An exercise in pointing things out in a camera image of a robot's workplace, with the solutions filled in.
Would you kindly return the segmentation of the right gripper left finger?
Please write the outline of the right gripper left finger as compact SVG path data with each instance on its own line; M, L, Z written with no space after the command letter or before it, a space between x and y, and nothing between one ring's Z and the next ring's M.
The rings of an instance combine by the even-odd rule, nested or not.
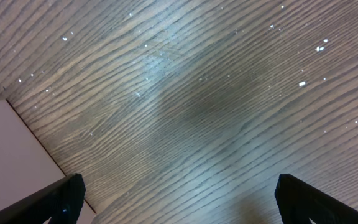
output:
M0 224L76 224L85 192L82 175L68 175L0 210Z

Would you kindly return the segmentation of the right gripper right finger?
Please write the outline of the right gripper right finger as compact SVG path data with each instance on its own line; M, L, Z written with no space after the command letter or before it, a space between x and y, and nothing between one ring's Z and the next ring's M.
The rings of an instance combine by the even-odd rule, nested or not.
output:
M275 199L284 224L358 223L358 211L297 179L281 174Z

